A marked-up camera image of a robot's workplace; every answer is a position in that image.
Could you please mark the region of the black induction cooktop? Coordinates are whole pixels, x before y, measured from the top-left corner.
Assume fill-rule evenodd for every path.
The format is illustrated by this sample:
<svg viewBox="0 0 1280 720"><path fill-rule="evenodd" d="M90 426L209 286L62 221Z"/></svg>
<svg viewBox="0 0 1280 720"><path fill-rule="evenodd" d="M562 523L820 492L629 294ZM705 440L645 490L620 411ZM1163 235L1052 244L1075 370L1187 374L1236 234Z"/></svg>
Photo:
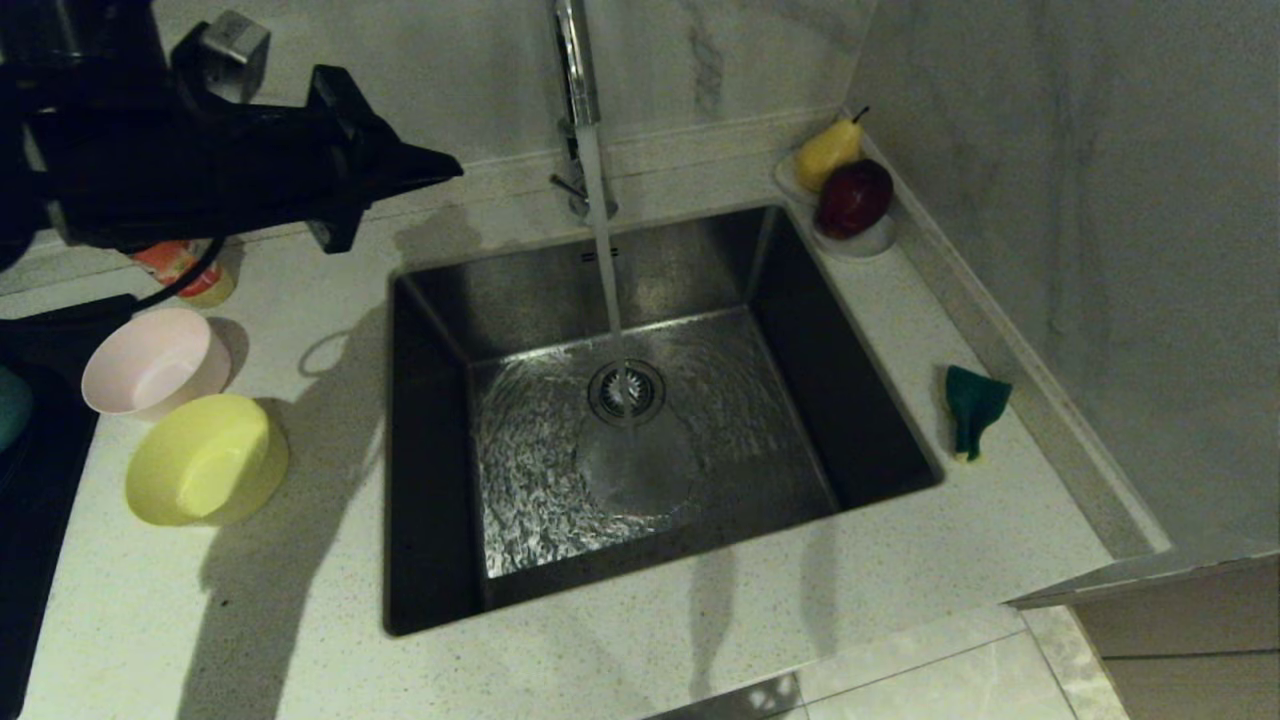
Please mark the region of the black induction cooktop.
<svg viewBox="0 0 1280 720"><path fill-rule="evenodd" d="M18 720L61 543L99 421L83 401L87 361L131 318L123 293L0 328L0 368L32 391L33 411L0 452L0 720Z"/></svg>

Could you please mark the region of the yellow detergent bottle red label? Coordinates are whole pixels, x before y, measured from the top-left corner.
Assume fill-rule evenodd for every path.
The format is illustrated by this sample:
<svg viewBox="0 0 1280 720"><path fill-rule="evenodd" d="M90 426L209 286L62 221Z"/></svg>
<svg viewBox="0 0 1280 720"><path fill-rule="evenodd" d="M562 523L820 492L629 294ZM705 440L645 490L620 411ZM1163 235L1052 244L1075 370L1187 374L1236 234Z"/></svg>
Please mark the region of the yellow detergent bottle red label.
<svg viewBox="0 0 1280 720"><path fill-rule="evenodd" d="M129 259L159 284L170 287L195 268L212 245L212 240L166 241L133 252ZM193 307L209 309L225 302L234 291L234 275L215 259L175 296Z"/></svg>

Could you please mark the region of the metal sink drain strainer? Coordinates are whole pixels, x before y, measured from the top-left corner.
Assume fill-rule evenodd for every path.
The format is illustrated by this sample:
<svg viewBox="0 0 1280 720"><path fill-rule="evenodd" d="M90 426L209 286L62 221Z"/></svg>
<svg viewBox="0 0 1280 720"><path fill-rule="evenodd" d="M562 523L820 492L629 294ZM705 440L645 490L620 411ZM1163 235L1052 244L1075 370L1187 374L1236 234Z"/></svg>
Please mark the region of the metal sink drain strainer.
<svg viewBox="0 0 1280 720"><path fill-rule="evenodd" d="M639 427L666 404L666 380L650 364L626 359L599 368L588 386L591 413L612 427Z"/></svg>

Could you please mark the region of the dark red apple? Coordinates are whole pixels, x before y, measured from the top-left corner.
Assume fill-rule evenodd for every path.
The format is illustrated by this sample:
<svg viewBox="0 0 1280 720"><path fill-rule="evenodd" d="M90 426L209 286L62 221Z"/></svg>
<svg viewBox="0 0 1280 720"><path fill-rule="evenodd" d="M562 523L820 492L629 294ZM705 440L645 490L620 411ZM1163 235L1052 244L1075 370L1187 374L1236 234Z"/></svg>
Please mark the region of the dark red apple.
<svg viewBox="0 0 1280 720"><path fill-rule="evenodd" d="M884 167L870 159L849 163L824 182L814 225L833 240L850 240L879 222L892 200L893 178Z"/></svg>

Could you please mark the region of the yellow pear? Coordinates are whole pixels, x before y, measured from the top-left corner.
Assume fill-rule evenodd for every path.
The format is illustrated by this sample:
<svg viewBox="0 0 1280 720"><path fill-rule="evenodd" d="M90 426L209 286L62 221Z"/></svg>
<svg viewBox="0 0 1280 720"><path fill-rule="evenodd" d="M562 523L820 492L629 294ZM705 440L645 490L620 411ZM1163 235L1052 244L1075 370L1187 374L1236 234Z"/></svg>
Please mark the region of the yellow pear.
<svg viewBox="0 0 1280 720"><path fill-rule="evenodd" d="M794 177L800 188L819 193L836 169L861 158L861 119L869 110L864 106L851 115L841 114L797 150Z"/></svg>

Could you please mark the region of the chrome faucet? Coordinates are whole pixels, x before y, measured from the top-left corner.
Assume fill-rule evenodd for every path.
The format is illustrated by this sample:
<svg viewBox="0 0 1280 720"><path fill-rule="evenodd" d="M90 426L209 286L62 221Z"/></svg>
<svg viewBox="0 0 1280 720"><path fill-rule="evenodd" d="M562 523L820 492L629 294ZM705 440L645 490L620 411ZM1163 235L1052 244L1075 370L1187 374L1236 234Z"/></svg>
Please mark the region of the chrome faucet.
<svg viewBox="0 0 1280 720"><path fill-rule="evenodd" d="M594 196L589 193L582 167L580 133L600 124L602 110L586 4L585 0L549 0L549 3L559 61L561 96L564 102L564 114L558 119L557 127L570 168L567 176L550 176L550 182L570 196L570 210L588 224Z"/></svg>

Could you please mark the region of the yellow and green sponge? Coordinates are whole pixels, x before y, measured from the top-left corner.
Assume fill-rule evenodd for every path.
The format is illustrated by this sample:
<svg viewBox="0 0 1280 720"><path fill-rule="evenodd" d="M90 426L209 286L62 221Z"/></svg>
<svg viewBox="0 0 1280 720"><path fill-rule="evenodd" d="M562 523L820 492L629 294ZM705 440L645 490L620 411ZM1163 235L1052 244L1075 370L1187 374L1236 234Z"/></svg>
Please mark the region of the yellow and green sponge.
<svg viewBox="0 0 1280 720"><path fill-rule="evenodd" d="M943 379L945 402L954 419L954 454L957 460L980 459L980 439L1005 413L1012 395L1010 383L951 365Z"/></svg>

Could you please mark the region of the yellow plastic bowl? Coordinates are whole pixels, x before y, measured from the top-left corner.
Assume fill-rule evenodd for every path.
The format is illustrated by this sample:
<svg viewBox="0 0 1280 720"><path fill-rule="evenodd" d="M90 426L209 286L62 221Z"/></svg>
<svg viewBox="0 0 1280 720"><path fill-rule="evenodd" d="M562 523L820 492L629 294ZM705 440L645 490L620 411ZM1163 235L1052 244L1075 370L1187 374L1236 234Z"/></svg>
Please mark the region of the yellow plastic bowl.
<svg viewBox="0 0 1280 720"><path fill-rule="evenodd" d="M205 396L146 434L125 474L125 502L154 527L228 527L265 506L289 460L282 425L255 398Z"/></svg>

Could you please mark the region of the blue plastic bowl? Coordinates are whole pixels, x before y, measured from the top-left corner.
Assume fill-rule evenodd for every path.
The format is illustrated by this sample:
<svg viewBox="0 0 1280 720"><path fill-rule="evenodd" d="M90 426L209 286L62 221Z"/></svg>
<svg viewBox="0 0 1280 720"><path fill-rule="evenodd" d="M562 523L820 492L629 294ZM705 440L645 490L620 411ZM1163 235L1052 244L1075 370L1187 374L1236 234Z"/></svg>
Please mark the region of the blue plastic bowl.
<svg viewBox="0 0 1280 720"><path fill-rule="evenodd" d="M35 409L35 393L23 377L0 365L0 454L24 433Z"/></svg>

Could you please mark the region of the pink plastic bowl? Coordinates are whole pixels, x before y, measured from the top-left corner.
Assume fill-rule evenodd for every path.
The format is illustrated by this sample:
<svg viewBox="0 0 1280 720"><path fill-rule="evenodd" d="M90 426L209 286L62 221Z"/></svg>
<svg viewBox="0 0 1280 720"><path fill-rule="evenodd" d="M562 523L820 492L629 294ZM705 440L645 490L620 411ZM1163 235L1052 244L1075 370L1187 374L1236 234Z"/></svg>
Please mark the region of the pink plastic bowl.
<svg viewBox="0 0 1280 720"><path fill-rule="evenodd" d="M114 331L81 377L83 401L104 416L156 421L183 404L221 392L230 352L195 310L143 313Z"/></svg>

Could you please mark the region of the small white dish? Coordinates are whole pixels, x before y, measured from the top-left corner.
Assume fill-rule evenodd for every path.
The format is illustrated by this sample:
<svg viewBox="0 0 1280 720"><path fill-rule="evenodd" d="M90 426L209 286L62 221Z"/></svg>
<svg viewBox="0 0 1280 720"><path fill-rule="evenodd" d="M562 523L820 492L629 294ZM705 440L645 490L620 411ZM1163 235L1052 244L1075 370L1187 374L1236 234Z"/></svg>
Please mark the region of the small white dish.
<svg viewBox="0 0 1280 720"><path fill-rule="evenodd" d="M795 152L786 154L778 161L774 167L773 177L783 195L787 199L799 202L805 210L805 217L809 220L810 236L828 255L833 255L844 261L864 263L872 260L873 258L878 258L893 247L896 241L896 222L888 213L886 213L873 227L849 240L835 240L819 232L813 224L819 196L815 192L805 190L796 181Z"/></svg>

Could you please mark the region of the stainless steel sink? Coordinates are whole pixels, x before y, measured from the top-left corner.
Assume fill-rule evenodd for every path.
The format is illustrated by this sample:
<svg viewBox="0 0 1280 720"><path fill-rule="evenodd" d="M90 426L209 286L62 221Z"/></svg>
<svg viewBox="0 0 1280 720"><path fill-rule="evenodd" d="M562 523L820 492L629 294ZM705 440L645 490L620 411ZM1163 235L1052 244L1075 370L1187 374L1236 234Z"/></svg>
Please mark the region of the stainless steel sink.
<svg viewBox="0 0 1280 720"><path fill-rule="evenodd" d="M384 626L408 635L941 482L780 206L390 286ZM589 407L639 359L666 404Z"/></svg>

